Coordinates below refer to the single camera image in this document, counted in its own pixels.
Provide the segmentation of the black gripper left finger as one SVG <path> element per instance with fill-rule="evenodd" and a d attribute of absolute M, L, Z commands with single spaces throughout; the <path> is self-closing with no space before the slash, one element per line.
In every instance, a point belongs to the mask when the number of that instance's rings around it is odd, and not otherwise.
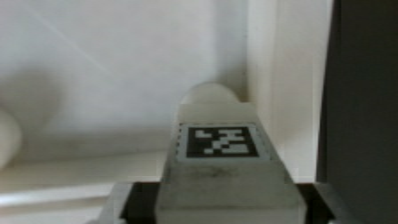
<path fill-rule="evenodd" d="M 88 224 L 156 224 L 158 182 L 117 183 L 99 216 Z"/>

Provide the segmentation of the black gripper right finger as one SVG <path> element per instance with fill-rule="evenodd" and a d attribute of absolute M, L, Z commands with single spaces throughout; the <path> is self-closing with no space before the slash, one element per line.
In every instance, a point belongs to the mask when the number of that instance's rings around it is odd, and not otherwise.
<path fill-rule="evenodd" d="M 307 212 L 303 224 L 355 224 L 339 194 L 325 183 L 298 183 Z"/>

